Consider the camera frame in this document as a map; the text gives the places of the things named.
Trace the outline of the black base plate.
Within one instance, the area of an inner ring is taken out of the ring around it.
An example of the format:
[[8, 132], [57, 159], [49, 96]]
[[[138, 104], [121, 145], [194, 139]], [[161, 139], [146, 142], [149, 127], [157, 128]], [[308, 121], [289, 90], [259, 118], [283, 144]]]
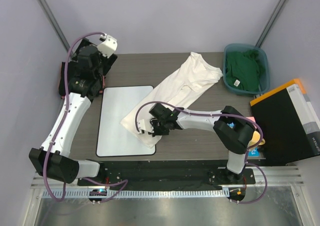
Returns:
[[101, 161], [96, 177], [90, 181], [83, 176], [79, 186], [94, 182], [116, 184], [128, 180], [125, 190], [188, 191], [216, 190], [223, 185], [253, 185], [251, 168], [243, 170], [243, 178], [228, 180], [226, 160], [169, 160], [169, 161]]

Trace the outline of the green t shirt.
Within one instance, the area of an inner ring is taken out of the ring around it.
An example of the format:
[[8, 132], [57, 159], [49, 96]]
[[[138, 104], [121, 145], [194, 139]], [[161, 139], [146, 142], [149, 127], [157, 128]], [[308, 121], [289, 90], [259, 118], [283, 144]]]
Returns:
[[257, 50], [228, 52], [225, 69], [225, 79], [229, 86], [250, 92], [259, 90], [260, 77], [265, 72]]

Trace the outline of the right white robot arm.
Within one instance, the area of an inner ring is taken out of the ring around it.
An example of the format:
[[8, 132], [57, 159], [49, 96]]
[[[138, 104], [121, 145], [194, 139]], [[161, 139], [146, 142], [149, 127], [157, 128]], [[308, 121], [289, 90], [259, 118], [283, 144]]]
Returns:
[[231, 183], [238, 183], [244, 177], [249, 144], [254, 132], [260, 127], [244, 117], [232, 106], [223, 110], [204, 112], [183, 107], [173, 110], [156, 103], [149, 110], [151, 133], [155, 136], [169, 135], [172, 130], [198, 129], [215, 133], [228, 150], [225, 176]]

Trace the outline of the aluminium rail frame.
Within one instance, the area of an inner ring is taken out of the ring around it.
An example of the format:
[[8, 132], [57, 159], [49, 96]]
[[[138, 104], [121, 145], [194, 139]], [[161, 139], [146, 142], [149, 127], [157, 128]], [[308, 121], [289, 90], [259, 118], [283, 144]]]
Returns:
[[42, 198], [85, 198], [90, 200], [116, 199], [151, 199], [151, 198], [198, 198], [198, 197], [230, 197], [243, 196], [245, 190], [257, 187], [266, 191], [269, 187], [302, 187], [303, 179], [299, 170], [294, 167], [249, 167], [249, 172], [235, 184], [219, 182], [216, 174], [208, 173], [204, 179], [190, 178], [186, 176], [182, 180], [168, 181], [159, 179], [156, 181], [135, 181], [130, 179], [128, 183], [118, 186], [95, 185], [88, 181], [82, 181], [81, 185], [74, 181], [63, 186], [58, 181], [52, 181], [51, 192], [40, 184], [40, 178], [36, 176], [32, 182], [33, 189], [42, 189]]

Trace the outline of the white t shirt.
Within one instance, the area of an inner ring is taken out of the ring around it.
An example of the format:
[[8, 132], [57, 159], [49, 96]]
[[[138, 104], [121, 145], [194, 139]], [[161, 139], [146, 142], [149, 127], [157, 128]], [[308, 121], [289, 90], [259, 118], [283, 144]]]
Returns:
[[138, 134], [135, 125], [137, 110], [150, 101], [161, 101], [187, 108], [222, 76], [223, 72], [220, 68], [208, 64], [201, 54], [191, 52], [180, 68], [159, 83], [120, 123], [146, 147], [152, 148], [162, 137]]

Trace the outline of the colourful picture book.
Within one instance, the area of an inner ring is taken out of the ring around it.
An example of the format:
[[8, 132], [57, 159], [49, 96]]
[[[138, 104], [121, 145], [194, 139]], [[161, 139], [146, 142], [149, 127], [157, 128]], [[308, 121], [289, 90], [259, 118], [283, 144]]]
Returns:
[[[228, 123], [227, 124], [230, 128], [234, 128], [235, 127], [235, 124], [234, 123]], [[255, 148], [252, 148], [249, 150], [249, 153], [248, 153], [248, 157], [260, 157], [260, 153], [258, 152], [258, 148], [255, 147]]]

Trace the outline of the pink sticky pad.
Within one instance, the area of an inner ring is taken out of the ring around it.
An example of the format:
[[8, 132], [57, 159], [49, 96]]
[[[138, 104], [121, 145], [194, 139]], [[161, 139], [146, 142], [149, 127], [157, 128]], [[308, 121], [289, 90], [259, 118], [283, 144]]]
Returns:
[[254, 117], [247, 117], [247, 119], [253, 121], [253, 122], [256, 122], [255, 118]]

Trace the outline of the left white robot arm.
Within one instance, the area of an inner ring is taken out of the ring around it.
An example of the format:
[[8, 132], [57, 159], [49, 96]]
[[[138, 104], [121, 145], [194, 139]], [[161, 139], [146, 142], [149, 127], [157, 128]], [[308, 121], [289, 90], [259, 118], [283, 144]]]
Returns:
[[106, 181], [101, 163], [94, 160], [76, 161], [69, 157], [71, 145], [80, 122], [93, 102], [103, 92], [105, 77], [117, 60], [117, 40], [101, 35], [101, 43], [95, 45], [87, 38], [79, 42], [74, 54], [62, 62], [59, 94], [63, 107], [48, 137], [39, 148], [32, 148], [29, 159], [39, 175], [63, 183], [89, 177], [95, 185]]

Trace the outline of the black orange box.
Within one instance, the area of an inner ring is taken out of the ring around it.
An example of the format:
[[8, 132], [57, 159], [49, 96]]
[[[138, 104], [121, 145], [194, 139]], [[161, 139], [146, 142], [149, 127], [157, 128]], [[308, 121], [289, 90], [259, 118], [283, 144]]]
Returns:
[[289, 82], [250, 102], [263, 131], [267, 166], [283, 166], [320, 154], [320, 120], [300, 81]]

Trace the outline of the teal plastic basket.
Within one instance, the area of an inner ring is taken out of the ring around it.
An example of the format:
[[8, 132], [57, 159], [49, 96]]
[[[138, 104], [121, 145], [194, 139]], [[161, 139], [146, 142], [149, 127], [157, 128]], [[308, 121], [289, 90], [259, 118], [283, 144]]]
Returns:
[[[258, 88], [257, 92], [243, 91], [243, 90], [232, 88], [231, 86], [229, 86], [227, 84], [226, 79], [225, 79], [227, 53], [233, 52], [233, 51], [245, 52], [247, 50], [257, 50], [259, 52], [258, 58], [261, 60], [261, 62], [263, 63], [263, 65], [265, 67], [265, 72], [260, 77], [259, 88]], [[249, 44], [237, 44], [237, 43], [227, 45], [224, 49], [224, 52], [223, 52], [222, 72], [223, 72], [223, 81], [224, 81], [226, 88], [229, 91], [231, 91], [237, 95], [254, 96], [254, 95], [258, 95], [258, 94], [263, 94], [263, 93], [267, 92], [270, 88], [270, 74], [269, 74], [269, 65], [268, 65], [267, 56], [266, 56], [266, 53], [261, 48], [258, 48], [256, 46], [249, 45]]]

